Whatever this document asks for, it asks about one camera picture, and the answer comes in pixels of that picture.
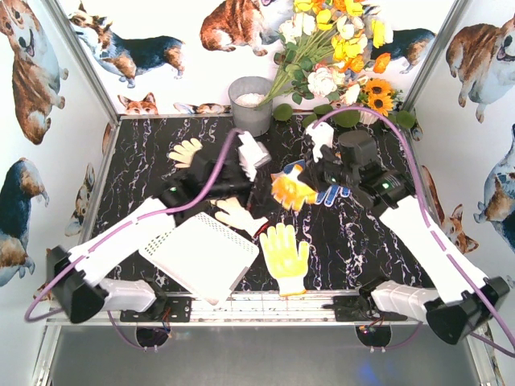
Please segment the yellow dotted glove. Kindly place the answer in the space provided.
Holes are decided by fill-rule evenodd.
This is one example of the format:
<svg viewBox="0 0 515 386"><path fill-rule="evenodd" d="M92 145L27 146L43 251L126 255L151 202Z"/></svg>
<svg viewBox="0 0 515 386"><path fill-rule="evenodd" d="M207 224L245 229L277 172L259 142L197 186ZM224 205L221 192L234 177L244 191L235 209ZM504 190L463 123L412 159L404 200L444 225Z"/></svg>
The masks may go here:
<svg viewBox="0 0 515 386"><path fill-rule="evenodd" d="M296 240L295 228L277 223L259 236L266 267L278 283L282 297L306 293L304 278L308 271L310 244Z"/></svg>

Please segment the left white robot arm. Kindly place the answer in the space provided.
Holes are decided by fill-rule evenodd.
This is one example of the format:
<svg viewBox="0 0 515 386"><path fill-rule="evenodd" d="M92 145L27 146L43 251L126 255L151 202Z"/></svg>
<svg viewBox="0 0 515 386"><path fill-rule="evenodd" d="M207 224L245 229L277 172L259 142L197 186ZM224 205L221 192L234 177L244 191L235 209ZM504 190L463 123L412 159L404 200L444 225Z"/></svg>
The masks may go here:
<svg viewBox="0 0 515 386"><path fill-rule="evenodd" d="M47 285L58 308L72 323L88 321L103 310L131 310L156 315L166 297L149 279L112 280L108 273L149 241L173 230L203 211L209 200L235 199L244 209L254 198L258 171L266 155L239 154L237 161L214 160L196 154L192 164L174 173L162 187L127 217L100 235L69 250L58 245L47 251Z"/></svg>

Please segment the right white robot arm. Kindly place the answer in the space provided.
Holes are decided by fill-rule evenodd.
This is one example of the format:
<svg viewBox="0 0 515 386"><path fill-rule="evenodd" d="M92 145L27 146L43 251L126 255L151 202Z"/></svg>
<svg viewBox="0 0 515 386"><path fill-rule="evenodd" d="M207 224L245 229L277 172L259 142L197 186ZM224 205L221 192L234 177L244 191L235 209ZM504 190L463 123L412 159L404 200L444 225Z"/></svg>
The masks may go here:
<svg viewBox="0 0 515 386"><path fill-rule="evenodd" d="M332 127L306 129L311 147L299 180L315 191L347 187L352 197L389 228L430 277L429 289L380 277L359 292L382 312L427 324L455 345L496 315L509 293L502 277L489 278L446 237L419 202L414 186L397 170L384 168L377 144L363 130L334 135Z"/></svg>

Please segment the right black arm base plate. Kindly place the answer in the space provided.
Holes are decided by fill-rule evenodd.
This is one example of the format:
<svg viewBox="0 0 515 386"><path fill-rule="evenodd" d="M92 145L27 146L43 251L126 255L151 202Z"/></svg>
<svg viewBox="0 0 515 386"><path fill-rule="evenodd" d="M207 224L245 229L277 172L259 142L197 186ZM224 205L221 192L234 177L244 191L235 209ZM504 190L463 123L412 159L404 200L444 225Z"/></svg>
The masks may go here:
<svg viewBox="0 0 515 386"><path fill-rule="evenodd" d="M361 296L357 291L339 292L322 305L324 310L330 310L337 322L405 322L406 316L379 310L375 303Z"/></svg>

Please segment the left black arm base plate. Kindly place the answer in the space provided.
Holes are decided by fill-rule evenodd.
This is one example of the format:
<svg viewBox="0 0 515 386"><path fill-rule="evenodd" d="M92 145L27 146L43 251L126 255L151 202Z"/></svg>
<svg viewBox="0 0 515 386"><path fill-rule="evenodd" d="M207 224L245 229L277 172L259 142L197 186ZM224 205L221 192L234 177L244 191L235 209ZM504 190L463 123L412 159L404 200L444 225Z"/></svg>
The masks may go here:
<svg viewBox="0 0 515 386"><path fill-rule="evenodd" d="M165 296L158 298L146 311L123 310L121 322L189 322L192 298L186 296Z"/></svg>

